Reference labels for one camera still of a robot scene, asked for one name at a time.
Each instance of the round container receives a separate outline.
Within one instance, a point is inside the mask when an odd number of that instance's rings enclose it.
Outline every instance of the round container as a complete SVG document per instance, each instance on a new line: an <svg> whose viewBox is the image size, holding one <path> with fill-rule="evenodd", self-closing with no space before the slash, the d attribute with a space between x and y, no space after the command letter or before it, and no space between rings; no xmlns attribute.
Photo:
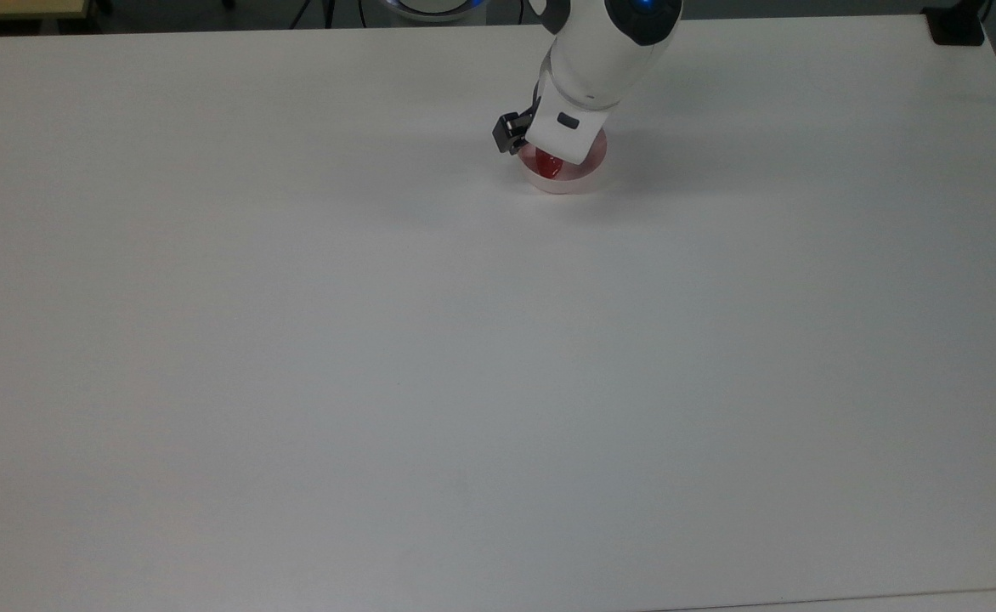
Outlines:
<svg viewBox="0 0 996 612"><path fill-rule="evenodd" d="M603 158L608 152L608 136L603 129L592 140L592 147L588 150L583 163L569 163L568 161L557 160L548 154L540 155L540 150L529 143L521 147L517 157L521 160L521 174L532 183L538 190L547 191L549 194L584 194L587 191L596 189L599 185L600 166ZM561 163L557 174L548 178L540 174L549 173L555 170L555 163Z"/></svg>

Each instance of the black cable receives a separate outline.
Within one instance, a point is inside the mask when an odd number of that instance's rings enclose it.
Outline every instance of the black cable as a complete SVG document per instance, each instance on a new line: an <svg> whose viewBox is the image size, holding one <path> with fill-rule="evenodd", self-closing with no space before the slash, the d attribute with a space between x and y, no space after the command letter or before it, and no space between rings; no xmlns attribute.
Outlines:
<svg viewBox="0 0 996 612"><path fill-rule="evenodd" d="M305 9L308 8L308 4L311 3L312 1L313 0L305 0L305 4L301 5L301 10L297 11L297 15L295 15L295 20L291 22L291 30L293 30L293 28L297 26L297 22L301 20L301 15L303 15Z"/></svg>

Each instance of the blue light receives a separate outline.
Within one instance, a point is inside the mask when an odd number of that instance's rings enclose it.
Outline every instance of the blue light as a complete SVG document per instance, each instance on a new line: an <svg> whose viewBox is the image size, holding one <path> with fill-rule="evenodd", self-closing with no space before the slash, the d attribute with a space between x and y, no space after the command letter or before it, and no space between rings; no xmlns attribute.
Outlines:
<svg viewBox="0 0 996 612"><path fill-rule="evenodd" d="M649 14L657 10L657 0L631 0L631 6L639 13Z"/></svg>

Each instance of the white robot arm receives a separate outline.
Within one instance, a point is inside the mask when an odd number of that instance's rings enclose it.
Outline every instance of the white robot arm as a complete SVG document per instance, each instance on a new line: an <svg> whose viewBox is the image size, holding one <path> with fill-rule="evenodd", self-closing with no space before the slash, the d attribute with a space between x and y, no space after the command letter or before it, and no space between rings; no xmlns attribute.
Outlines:
<svg viewBox="0 0 996 612"><path fill-rule="evenodd" d="M495 125L498 150L532 143L582 163L611 109L668 47L682 0L532 0L555 42L540 67L533 104Z"/></svg>

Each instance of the white table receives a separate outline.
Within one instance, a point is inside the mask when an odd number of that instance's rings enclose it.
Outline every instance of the white table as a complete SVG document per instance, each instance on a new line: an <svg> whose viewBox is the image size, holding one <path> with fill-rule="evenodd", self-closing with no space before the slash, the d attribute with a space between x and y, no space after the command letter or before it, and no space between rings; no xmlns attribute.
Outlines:
<svg viewBox="0 0 996 612"><path fill-rule="evenodd" d="M0 611L996 588L996 59L681 24L611 185L538 27L0 39Z"/></svg>

